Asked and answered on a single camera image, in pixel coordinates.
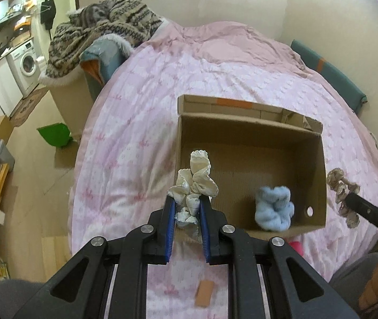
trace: pink object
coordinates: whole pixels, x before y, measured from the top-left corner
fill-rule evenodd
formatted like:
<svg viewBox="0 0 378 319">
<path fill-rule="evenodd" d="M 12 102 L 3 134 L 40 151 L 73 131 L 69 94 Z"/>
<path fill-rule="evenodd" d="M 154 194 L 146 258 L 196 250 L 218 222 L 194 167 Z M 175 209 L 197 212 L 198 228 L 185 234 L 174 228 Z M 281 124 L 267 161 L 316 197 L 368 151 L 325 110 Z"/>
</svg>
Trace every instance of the pink object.
<svg viewBox="0 0 378 319">
<path fill-rule="evenodd" d="M 118 68 L 90 112 L 70 194 L 72 253 L 94 236 L 125 236 L 163 206 L 173 185 L 183 93 L 276 105 L 321 121 L 326 171 L 342 168 L 361 186 L 360 195 L 378 206 L 373 139 L 298 54 L 238 23 L 171 23 Z M 328 190 L 326 227 L 294 239 L 327 281 L 378 239 L 377 228 L 362 218 L 357 229 L 348 229 L 334 202 Z M 217 285 L 206 309 L 194 307 L 200 279 Z M 227 267 L 206 264 L 200 244 L 175 241 L 170 263 L 148 268 L 147 318 L 195 317 L 227 318 Z"/>
<path fill-rule="evenodd" d="M 301 255 L 304 256 L 304 251 L 302 250 L 302 244 L 298 241 L 288 242 L 292 248 L 295 249 L 295 251 Z"/>
</svg>

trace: gray bin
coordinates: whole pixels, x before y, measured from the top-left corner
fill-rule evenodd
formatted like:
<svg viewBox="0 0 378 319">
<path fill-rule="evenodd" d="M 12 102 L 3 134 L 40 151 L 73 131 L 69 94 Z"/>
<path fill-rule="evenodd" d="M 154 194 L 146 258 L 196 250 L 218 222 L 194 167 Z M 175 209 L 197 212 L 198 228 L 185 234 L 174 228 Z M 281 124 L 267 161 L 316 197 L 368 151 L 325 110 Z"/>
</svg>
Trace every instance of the gray bin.
<svg viewBox="0 0 378 319">
<path fill-rule="evenodd" d="M 9 171 L 13 171 L 14 157 L 11 155 L 9 149 L 5 146 L 4 140 L 0 139 L 0 163 L 8 163 Z"/>
</svg>

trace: floor mat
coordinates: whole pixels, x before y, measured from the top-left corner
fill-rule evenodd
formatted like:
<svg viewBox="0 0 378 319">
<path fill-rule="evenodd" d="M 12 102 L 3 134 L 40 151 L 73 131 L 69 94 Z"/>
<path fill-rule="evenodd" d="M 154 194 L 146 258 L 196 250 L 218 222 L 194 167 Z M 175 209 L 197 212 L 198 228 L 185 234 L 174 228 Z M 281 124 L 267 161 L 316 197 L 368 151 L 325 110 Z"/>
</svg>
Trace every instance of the floor mat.
<svg viewBox="0 0 378 319">
<path fill-rule="evenodd" d="M 43 98 L 47 92 L 47 87 L 36 88 L 29 94 L 28 97 L 19 103 L 15 113 L 10 118 L 10 123 L 13 125 L 13 127 L 19 127 L 26 121 L 29 114 L 32 113 L 36 105 L 39 103 L 39 101 L 41 101 L 41 98 Z"/>
</svg>

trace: pink bedsheet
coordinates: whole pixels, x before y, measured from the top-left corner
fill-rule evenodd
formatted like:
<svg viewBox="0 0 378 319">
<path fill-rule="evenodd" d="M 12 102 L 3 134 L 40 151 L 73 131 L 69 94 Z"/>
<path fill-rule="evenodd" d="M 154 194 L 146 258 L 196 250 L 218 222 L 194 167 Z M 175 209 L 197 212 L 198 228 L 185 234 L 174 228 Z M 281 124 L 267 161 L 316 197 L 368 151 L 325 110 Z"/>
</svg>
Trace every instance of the pink bedsheet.
<svg viewBox="0 0 378 319">
<path fill-rule="evenodd" d="M 125 236 L 161 208 L 173 184 L 177 97 L 211 95 L 284 107 L 323 123 L 326 171 L 342 168 L 378 206 L 378 150 L 338 93 L 288 46 L 246 25 L 170 23 L 115 72 L 88 118 L 70 197 L 70 240 Z M 326 279 L 365 254 L 378 230 L 361 218 L 349 230 L 328 191 L 326 228 L 297 238 Z M 216 282 L 212 304 L 194 308 L 199 280 Z M 202 246 L 175 242 L 167 266 L 149 266 L 148 318 L 226 318 L 227 272 L 209 266 Z"/>
</svg>

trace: patterned blanket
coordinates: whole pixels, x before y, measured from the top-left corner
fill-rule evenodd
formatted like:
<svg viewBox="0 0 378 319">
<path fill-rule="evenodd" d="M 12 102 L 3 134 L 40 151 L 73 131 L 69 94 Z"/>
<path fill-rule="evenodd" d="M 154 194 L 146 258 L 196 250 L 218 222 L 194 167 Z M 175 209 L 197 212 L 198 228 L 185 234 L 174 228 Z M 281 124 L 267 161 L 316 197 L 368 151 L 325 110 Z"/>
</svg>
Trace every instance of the patterned blanket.
<svg viewBox="0 0 378 319">
<path fill-rule="evenodd" d="M 113 39 L 128 58 L 162 23 L 140 0 L 103 0 L 70 12 L 68 17 L 50 42 L 47 68 L 39 77 L 45 85 L 67 85 L 82 75 L 80 55 L 95 39 Z"/>
</svg>

